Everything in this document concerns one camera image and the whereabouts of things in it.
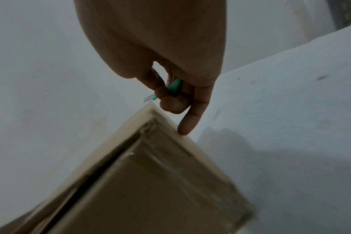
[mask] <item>box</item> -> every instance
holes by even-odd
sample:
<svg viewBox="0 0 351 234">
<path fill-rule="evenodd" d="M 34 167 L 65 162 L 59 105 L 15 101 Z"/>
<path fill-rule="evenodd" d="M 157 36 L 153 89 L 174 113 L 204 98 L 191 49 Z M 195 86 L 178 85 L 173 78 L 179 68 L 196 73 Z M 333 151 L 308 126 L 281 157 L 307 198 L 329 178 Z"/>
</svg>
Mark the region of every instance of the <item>box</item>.
<svg viewBox="0 0 351 234">
<path fill-rule="evenodd" d="M 253 207 L 150 103 L 36 207 L 15 234 L 224 234 Z"/>
</svg>

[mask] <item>skin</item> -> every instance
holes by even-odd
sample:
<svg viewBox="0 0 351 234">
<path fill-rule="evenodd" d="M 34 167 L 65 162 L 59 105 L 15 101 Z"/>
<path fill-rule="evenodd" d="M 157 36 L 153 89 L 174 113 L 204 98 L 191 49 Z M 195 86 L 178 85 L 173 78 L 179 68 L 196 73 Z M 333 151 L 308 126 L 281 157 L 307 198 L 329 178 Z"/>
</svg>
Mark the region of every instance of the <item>skin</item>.
<svg viewBox="0 0 351 234">
<path fill-rule="evenodd" d="M 207 108 L 221 72 L 226 41 L 225 0 L 75 0 L 82 28 L 101 58 L 124 78 L 153 89 L 160 106 L 187 114 L 178 126 L 187 135 Z M 152 69 L 168 72 L 167 83 Z M 179 78 L 172 96 L 166 85 Z"/>
</svg>

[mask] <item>hand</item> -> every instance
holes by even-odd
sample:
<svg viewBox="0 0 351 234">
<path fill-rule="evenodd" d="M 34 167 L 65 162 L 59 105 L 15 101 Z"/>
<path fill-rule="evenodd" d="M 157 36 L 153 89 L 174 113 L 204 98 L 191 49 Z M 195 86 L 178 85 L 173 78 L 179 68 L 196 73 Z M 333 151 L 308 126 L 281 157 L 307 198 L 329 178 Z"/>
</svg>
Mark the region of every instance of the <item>hand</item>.
<svg viewBox="0 0 351 234">
<path fill-rule="evenodd" d="M 221 72 L 226 40 L 225 0 L 75 0 L 80 23 L 102 59 L 120 76 L 155 90 L 160 106 L 190 109 L 178 126 L 187 135 L 207 108 Z M 172 96 L 152 68 L 183 80 Z"/>
</svg>

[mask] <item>brown cardboard box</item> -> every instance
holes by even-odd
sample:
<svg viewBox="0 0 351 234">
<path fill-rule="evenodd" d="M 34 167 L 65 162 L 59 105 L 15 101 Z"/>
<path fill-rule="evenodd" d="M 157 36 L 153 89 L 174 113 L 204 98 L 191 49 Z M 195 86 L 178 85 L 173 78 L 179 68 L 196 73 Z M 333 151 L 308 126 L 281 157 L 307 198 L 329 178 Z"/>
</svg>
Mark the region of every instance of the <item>brown cardboard box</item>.
<svg viewBox="0 0 351 234">
<path fill-rule="evenodd" d="M 148 104 L 15 234 L 223 234 L 252 214 L 228 178 Z"/>
</svg>

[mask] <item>green handle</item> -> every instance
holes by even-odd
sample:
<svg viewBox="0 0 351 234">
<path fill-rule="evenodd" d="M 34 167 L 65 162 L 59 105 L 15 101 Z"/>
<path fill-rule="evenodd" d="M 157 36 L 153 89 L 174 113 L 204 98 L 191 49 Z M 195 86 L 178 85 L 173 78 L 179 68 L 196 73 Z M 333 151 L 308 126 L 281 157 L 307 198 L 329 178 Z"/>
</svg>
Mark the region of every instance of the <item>green handle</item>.
<svg viewBox="0 0 351 234">
<path fill-rule="evenodd" d="M 167 90 L 169 90 L 172 94 L 175 94 L 176 92 L 178 92 L 178 90 L 182 87 L 182 80 L 180 79 L 175 79 L 173 81 L 173 83 L 171 85 L 169 85 L 169 87 L 167 87 Z M 157 99 L 157 97 L 154 95 L 152 95 L 152 100 Z"/>
</svg>

